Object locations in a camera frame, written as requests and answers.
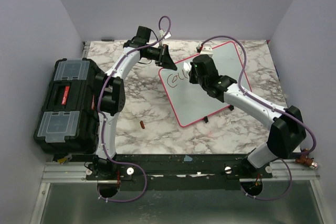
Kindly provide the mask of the whiteboard marker white barrel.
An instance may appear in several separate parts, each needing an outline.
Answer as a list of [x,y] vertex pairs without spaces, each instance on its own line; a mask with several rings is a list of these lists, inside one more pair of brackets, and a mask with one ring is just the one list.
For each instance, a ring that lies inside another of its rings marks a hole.
[[189,74],[189,72],[191,71],[191,65],[189,62],[183,63],[183,70],[186,74]]

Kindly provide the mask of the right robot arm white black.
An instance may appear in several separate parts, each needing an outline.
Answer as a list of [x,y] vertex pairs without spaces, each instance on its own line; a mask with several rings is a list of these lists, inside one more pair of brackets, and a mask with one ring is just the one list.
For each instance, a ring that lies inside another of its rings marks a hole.
[[227,75],[220,75],[209,55],[198,55],[184,63],[189,82],[199,84],[208,96],[243,110],[269,130],[268,140],[251,151],[241,165],[242,173],[249,178],[259,174],[265,164],[286,159],[306,138],[300,110],[272,104],[239,86]]

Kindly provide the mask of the black whiteboard stand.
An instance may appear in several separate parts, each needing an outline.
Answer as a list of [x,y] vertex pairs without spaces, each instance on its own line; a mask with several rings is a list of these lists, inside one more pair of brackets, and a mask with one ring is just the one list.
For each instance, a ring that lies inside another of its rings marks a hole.
[[[229,109],[230,111],[233,111],[233,110],[234,110],[234,106],[233,106],[233,105],[229,105],[229,106],[226,107],[226,109]],[[204,121],[205,123],[208,123],[208,117],[205,116],[205,117],[203,118],[203,121]]]

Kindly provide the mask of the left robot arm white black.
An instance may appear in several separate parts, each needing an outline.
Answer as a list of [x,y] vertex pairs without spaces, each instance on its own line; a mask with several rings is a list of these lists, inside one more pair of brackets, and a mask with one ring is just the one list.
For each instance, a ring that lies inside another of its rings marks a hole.
[[123,44],[121,56],[104,74],[96,75],[97,110],[99,116],[98,145],[91,170],[104,179],[112,179],[116,175],[117,162],[115,138],[117,121],[125,106],[124,80],[131,69],[142,58],[155,61],[164,69],[177,70],[171,59],[168,45],[163,40],[171,37],[170,29],[159,30],[158,40],[149,43],[152,30],[139,26],[136,35]]

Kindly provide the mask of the whiteboard with pink frame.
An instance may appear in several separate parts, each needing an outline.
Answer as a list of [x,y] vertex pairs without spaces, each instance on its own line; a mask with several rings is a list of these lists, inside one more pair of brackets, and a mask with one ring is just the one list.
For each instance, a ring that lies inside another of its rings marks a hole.
[[[213,60],[220,75],[228,75],[238,80],[242,70],[243,57],[238,52],[235,42],[228,41],[212,48]],[[198,56],[194,54],[175,63],[177,70],[160,69],[158,74],[167,94],[179,126],[187,127],[229,107],[211,98],[199,84],[189,83],[189,78],[183,68]]]

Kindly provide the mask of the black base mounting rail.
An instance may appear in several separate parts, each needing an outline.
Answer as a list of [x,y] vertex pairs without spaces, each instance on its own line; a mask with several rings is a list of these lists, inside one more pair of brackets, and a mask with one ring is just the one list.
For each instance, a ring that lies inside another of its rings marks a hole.
[[240,182],[272,178],[270,165],[248,169],[244,154],[118,154],[94,157],[86,179],[127,191],[239,190]]

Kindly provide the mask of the black toolbox with clear lids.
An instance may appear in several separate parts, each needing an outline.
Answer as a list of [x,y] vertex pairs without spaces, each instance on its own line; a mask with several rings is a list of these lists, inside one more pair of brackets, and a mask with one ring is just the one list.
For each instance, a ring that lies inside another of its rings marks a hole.
[[90,59],[55,63],[34,140],[48,154],[93,154],[99,116],[94,80],[102,70]]

